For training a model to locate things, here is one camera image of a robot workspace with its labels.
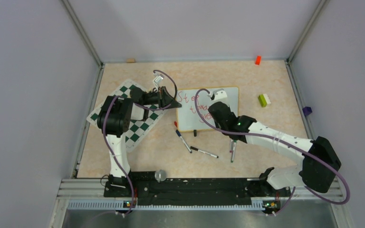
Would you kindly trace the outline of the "yellow framed whiteboard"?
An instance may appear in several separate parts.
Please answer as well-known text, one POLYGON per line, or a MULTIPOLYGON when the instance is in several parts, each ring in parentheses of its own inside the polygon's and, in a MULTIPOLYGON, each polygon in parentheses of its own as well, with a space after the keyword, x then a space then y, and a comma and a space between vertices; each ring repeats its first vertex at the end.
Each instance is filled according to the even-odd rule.
MULTIPOLYGON (((179 90, 176 101, 182 106, 176 109, 178 130, 180 132, 191 132, 193 130, 210 130, 211 128, 204 123, 196 112, 194 99, 199 88, 179 90)), ((235 86, 224 87, 227 92, 228 102, 231 111, 238 115, 239 107, 239 88, 235 86)), ((201 91, 198 94, 198 108, 200 115, 210 124, 214 125, 211 114, 208 108, 213 101, 207 96, 207 92, 201 91)))

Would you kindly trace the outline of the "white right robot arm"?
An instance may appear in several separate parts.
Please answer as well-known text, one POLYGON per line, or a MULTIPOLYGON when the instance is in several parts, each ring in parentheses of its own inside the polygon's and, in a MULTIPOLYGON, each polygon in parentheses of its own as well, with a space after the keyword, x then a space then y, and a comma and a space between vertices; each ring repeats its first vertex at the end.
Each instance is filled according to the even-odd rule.
POLYGON ((336 171, 341 167, 341 161, 328 139, 319 136, 312 140, 285 134, 252 117, 236 116, 222 102, 212 104, 208 111, 216 128, 222 130, 224 135, 267 148, 296 163, 290 167, 267 169, 264 173, 266 178, 259 183, 264 195, 272 196, 279 189, 290 186, 306 186, 318 193, 328 192, 335 174, 321 161, 336 171))

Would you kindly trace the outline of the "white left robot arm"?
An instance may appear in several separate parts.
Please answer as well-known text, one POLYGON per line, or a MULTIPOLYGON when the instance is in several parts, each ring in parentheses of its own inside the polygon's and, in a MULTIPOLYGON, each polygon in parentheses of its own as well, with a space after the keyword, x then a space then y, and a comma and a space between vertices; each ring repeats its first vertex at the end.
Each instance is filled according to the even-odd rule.
POLYGON ((109 149, 109 186, 115 187, 121 196, 130 195, 134 188, 126 153, 125 133, 129 130, 130 122, 146 121, 151 110, 162 111, 180 107, 182 105, 165 86, 153 89, 151 92, 135 87, 131 89, 127 98, 117 95, 106 98, 96 122, 109 149))

